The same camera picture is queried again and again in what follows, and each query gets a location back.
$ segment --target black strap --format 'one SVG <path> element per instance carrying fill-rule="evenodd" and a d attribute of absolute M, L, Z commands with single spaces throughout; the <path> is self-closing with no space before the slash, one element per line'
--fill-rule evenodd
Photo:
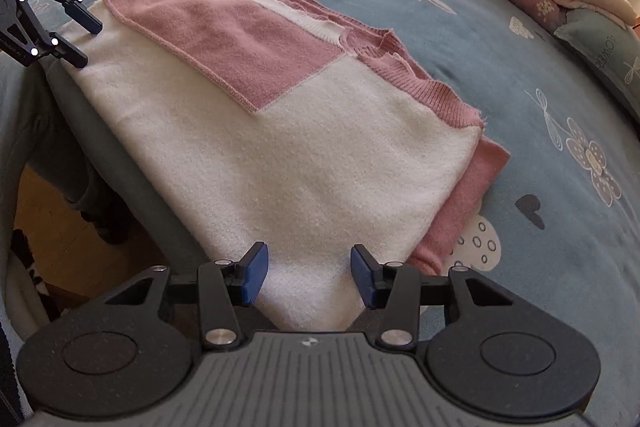
<path fill-rule="evenodd" d="M 0 328 L 0 425 L 14 427 L 23 419 L 9 342 Z"/>

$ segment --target blue bedsheet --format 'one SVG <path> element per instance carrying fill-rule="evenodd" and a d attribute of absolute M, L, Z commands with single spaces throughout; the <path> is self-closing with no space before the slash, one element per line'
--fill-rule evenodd
<path fill-rule="evenodd" d="M 631 425 L 640 412 L 640 144 L 625 113 L 507 0 L 318 1 L 394 28 L 427 71 L 482 110 L 488 137 L 512 155 L 480 212 L 502 249 L 488 276 L 594 342 L 602 376 L 588 415 Z M 32 4 L 49 28 L 65 20 L 47 0 Z M 70 77 L 47 68 L 91 160 L 166 256 L 181 270 L 203 261 Z M 436 312 L 423 315 L 424 335 L 440 327 Z"/>

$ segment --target heart pattern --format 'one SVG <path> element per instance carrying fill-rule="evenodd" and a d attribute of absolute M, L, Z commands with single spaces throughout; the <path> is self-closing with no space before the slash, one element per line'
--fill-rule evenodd
<path fill-rule="evenodd" d="M 524 37 L 525 39 L 532 39 L 533 34 L 524 27 L 522 21 L 517 17 L 511 17 L 511 22 L 509 23 L 509 29 L 514 32 L 516 35 Z"/>
<path fill-rule="evenodd" d="M 545 230 L 545 222 L 538 214 L 536 214 L 536 212 L 541 208 L 540 200 L 537 196 L 534 196 L 533 194 L 525 194 L 516 201 L 516 207 L 536 227 L 540 230 Z"/>

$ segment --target blue gripper pad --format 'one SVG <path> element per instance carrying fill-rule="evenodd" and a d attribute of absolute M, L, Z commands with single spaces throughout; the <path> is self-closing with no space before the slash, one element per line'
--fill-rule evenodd
<path fill-rule="evenodd" d="M 373 272 L 355 247 L 351 248 L 351 276 L 358 287 L 362 302 L 367 308 L 371 308 L 376 295 Z"/>
<path fill-rule="evenodd" d="M 258 253 L 246 267 L 244 284 L 241 287 L 242 303 L 254 304 L 258 298 L 262 283 L 269 270 L 269 248 L 266 244 L 262 244 Z"/>

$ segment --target folded sweater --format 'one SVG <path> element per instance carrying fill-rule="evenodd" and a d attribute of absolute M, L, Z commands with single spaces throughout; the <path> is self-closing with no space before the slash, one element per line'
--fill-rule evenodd
<path fill-rule="evenodd" d="M 508 154 L 391 30 L 313 0 L 101 0 L 62 34 L 87 99 L 212 259 L 270 247 L 257 305 L 340 330 L 350 249 L 437 273 Z"/>

